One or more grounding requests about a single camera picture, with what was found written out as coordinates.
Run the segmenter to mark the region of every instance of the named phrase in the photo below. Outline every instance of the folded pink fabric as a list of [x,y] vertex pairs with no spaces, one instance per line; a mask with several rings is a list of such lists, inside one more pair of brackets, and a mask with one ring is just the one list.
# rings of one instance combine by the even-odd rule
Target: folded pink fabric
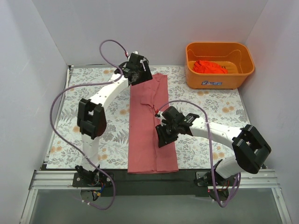
[[153,79],[131,87],[128,173],[168,173],[178,171],[174,142],[158,147],[155,110],[168,102],[167,76],[157,73]]

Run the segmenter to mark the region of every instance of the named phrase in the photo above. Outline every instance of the cable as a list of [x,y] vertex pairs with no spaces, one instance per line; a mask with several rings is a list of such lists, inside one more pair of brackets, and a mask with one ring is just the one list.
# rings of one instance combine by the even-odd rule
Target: cable
[[86,158],[86,160],[95,168],[95,169],[97,169],[99,172],[101,172],[102,174],[104,174],[106,177],[108,177],[110,180],[111,180],[111,183],[112,183],[112,187],[113,187],[113,197],[112,197],[112,200],[111,200],[111,202],[110,202],[110,204],[107,206],[107,207],[105,207],[105,208],[102,208],[102,207],[100,207],[100,206],[98,206],[98,205],[96,205],[96,204],[93,204],[93,203],[89,203],[89,205],[91,205],[91,206],[93,206],[93,207],[95,207],[95,208],[97,208],[97,209],[99,209],[99,210],[107,210],[107,209],[109,209],[110,207],[111,207],[111,205],[113,204],[113,202],[114,202],[114,200],[115,200],[115,195],[116,195],[116,189],[115,189],[115,184],[114,184],[114,181],[113,181],[113,179],[104,171],[104,170],[102,170],[102,169],[100,169],[100,168],[98,168],[96,165],[94,165],[91,161],[90,161],[90,159],[86,156],[86,154],[81,150],[81,149],[79,149],[77,146],[75,146],[73,143],[71,143],[70,141],[68,141],[67,139],[65,139],[57,130],[56,130],[56,128],[54,127],[54,124],[53,124],[53,109],[54,109],[54,105],[55,105],[55,103],[56,103],[56,101],[58,100],[58,98],[62,95],[62,94],[64,94],[66,91],[68,91],[68,90],[70,90],[70,89],[73,89],[73,88],[76,88],[76,87],[81,87],[81,86],[93,86],[93,85],[106,85],[106,84],[112,84],[113,82],[117,82],[118,80],[120,80],[121,79],[121,77],[123,76],[123,72],[122,72],[122,69],[120,69],[119,68],[119,66],[117,66],[117,65],[115,65],[115,64],[112,64],[111,62],[109,62],[105,57],[104,57],[104,55],[102,54],[102,45],[104,44],[104,43],[106,43],[106,42],[114,42],[114,43],[117,43],[119,46],[121,46],[121,48],[125,51],[125,55],[126,55],[126,57],[128,57],[128,52],[126,51],[126,49],[120,44],[120,43],[118,43],[117,41],[115,41],[115,40],[105,40],[105,41],[103,41],[101,44],[100,44],[100,47],[99,47],[99,50],[100,50],[100,54],[101,54],[101,56],[103,57],[103,59],[108,63],[108,64],[110,64],[110,65],[112,65],[113,67],[116,67],[119,71],[120,71],[120,73],[121,73],[121,75],[117,78],[117,79],[115,79],[115,80],[113,80],[113,81],[110,81],[110,82],[105,82],[105,83],[93,83],[93,84],[78,84],[78,85],[74,85],[74,86],[71,86],[71,87],[68,87],[68,88],[66,88],[66,89],[64,89],[61,93],[59,93],[56,97],[55,97],[55,99],[54,99],[54,101],[53,101],[53,103],[52,103],[52,106],[51,106],[51,109],[50,109],[50,124],[51,124],[51,127],[52,127],[52,129],[53,129],[53,131],[55,132],[55,134],[57,135],[57,136],[59,136],[63,141],[65,141],[67,144],[69,144],[70,146],[72,146],[72,147],[74,147],[76,150],[78,150],[82,155],[83,155],[83,157],[85,157]]
[[241,173],[237,174],[235,176],[235,181],[232,187],[232,190],[227,198],[227,200],[225,201],[224,204],[221,203],[219,196],[218,196],[218,191],[216,188],[216,180],[215,180],[215,173],[214,173],[214,165],[213,165],[213,149],[212,149],[212,134],[211,134],[211,129],[210,129],[210,125],[208,123],[208,117],[207,117],[207,113],[205,112],[204,109],[202,109],[200,106],[196,105],[195,103],[192,103],[188,100],[172,100],[169,101],[168,103],[164,104],[163,106],[161,106],[159,108],[159,111],[165,107],[166,105],[170,104],[170,103],[174,103],[174,102],[183,102],[183,103],[188,103],[188,104],[192,104],[193,106],[197,107],[198,109],[200,109],[204,115],[205,115],[205,119],[206,119],[206,127],[207,127],[207,133],[208,133],[208,138],[209,138],[209,147],[210,147],[210,163],[211,163],[211,174],[212,174],[212,183],[213,183],[213,190],[215,192],[216,195],[216,201],[219,204],[220,207],[225,208],[228,205],[228,202],[236,195],[239,187],[240,187],[240,182],[241,182]]

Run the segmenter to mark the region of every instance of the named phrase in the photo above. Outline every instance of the red cloth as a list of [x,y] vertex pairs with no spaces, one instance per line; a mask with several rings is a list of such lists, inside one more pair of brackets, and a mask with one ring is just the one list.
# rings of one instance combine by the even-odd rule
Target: red cloth
[[193,71],[204,74],[228,74],[228,70],[215,62],[198,60],[194,63]]
[[153,75],[147,82],[131,86],[128,173],[168,173],[178,171],[174,142],[158,147],[155,110],[168,102],[167,76]]

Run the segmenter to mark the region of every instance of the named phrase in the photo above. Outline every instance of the table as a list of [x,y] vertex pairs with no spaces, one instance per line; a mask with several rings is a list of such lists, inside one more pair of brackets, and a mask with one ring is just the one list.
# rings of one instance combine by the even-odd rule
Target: table
[[[169,100],[189,100],[201,106],[208,114],[209,121],[227,126],[245,126],[249,121],[238,90],[192,90],[185,82],[183,66],[151,67],[152,74],[168,75]],[[74,68],[69,86],[82,83],[107,81],[113,68]],[[82,146],[81,134],[77,127],[78,102],[89,98],[100,90],[100,86],[79,87],[66,92],[62,109],[58,116],[57,130],[77,146]],[[121,92],[108,107],[107,129],[100,139],[99,159],[101,168],[128,168],[128,126],[130,89]],[[195,113],[203,116],[193,105],[172,104],[185,115]],[[208,140],[180,135],[175,142],[179,169],[209,168]],[[222,144],[213,142],[213,160],[230,157],[234,152]],[[81,163],[81,154],[67,145],[58,136],[53,138],[47,168],[74,169]]]

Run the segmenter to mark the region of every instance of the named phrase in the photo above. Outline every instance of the gray floor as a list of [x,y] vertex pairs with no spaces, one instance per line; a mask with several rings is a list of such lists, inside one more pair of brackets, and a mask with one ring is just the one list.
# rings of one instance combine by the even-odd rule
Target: gray floor
[[[239,189],[226,208],[194,196],[118,196],[107,211],[74,199],[78,190],[39,190],[31,224],[280,224],[271,189]],[[104,206],[110,198],[99,198]]]

